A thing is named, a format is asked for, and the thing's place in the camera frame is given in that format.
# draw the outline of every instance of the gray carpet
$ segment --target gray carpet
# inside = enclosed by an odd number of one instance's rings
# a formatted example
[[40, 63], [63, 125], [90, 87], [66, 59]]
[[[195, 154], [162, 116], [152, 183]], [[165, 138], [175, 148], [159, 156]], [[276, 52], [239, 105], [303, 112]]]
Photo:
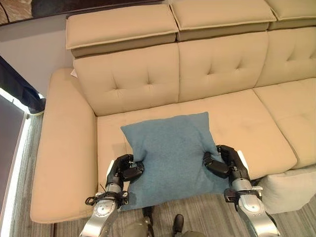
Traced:
[[[30, 203], [36, 154], [40, 139], [41, 117], [32, 117], [28, 143], [22, 160], [18, 183], [18, 198], [14, 209], [11, 237], [77, 237], [87, 219], [36, 224], [30, 220]], [[155, 207], [156, 237], [170, 237], [173, 218], [185, 217], [184, 230], [204, 233], [207, 237], [248, 237], [245, 225], [232, 203], [225, 203], [222, 195], [202, 195], [177, 200]], [[301, 210], [273, 215], [283, 237], [316, 237], [316, 197]], [[142, 218], [141, 210], [122, 212], [115, 221], [110, 237], [122, 237], [127, 225]]]

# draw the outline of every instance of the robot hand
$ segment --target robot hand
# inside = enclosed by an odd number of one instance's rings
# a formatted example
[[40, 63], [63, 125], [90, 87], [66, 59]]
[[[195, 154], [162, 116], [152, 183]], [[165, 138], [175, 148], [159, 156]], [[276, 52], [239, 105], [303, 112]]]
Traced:
[[132, 163], [133, 155], [117, 158], [107, 176], [104, 192], [87, 198], [85, 204], [95, 206], [79, 237], [108, 236], [118, 209], [129, 201], [128, 192], [123, 191], [124, 182], [133, 181], [144, 172], [142, 162], [137, 162], [136, 167], [131, 167]]
[[211, 154], [204, 154], [203, 163], [208, 170], [221, 178], [229, 178], [231, 188], [225, 190], [226, 202], [233, 202], [236, 211], [246, 223], [252, 237], [280, 236], [273, 218], [265, 212], [259, 186], [252, 186], [248, 170], [238, 153], [231, 147], [217, 146], [225, 163], [213, 160]]

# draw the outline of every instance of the gray wall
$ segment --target gray wall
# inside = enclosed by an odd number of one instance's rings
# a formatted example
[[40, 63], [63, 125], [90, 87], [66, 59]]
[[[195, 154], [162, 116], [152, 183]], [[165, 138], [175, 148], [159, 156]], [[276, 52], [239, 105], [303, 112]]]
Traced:
[[42, 95], [51, 74], [72, 67], [65, 49], [66, 16], [52, 16], [0, 26], [0, 55]]
[[0, 210], [24, 112], [0, 96]]

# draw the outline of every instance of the wall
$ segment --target wall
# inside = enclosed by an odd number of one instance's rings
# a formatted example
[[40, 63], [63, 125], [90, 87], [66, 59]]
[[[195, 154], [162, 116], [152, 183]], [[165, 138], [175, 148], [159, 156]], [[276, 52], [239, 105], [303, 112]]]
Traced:
[[34, 19], [0, 27], [0, 55], [42, 95], [51, 74], [72, 67], [65, 49], [66, 15]]

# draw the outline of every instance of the cable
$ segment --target cable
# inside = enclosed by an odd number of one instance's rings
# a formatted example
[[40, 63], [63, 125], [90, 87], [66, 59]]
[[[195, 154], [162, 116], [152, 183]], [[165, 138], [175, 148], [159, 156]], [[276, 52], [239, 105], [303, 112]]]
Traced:
[[8, 14], [6, 13], [6, 10], [5, 10], [5, 8], [3, 7], [1, 1], [0, 1], [0, 5], [1, 5], [1, 7], [2, 7], [4, 13], [5, 13], [5, 16], [6, 16], [6, 19], [7, 19], [8, 23], [10, 23], [9, 16], [8, 16]]

